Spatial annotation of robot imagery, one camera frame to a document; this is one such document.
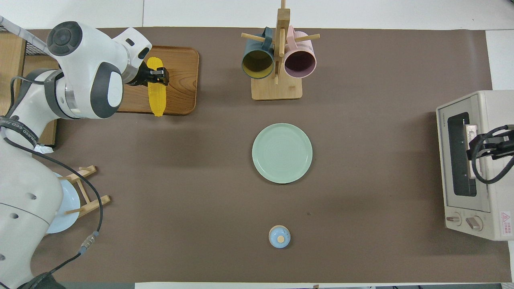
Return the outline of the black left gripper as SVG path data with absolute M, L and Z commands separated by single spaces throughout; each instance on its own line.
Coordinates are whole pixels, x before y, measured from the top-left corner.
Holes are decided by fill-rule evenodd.
M 145 61 L 142 61 L 136 76 L 127 82 L 130 86 L 148 86 L 148 83 L 158 83 L 163 86 L 169 84 L 169 73 L 165 67 L 158 67 L 156 69 L 149 68 Z

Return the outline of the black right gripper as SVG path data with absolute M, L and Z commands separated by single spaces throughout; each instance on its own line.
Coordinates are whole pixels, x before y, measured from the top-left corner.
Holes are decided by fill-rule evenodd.
M 501 159 L 505 156 L 513 156 L 514 153 L 514 139 L 513 137 L 492 135 L 485 138 L 484 135 L 477 136 L 477 146 L 489 146 L 493 148 L 490 150 L 491 158 L 493 160 Z

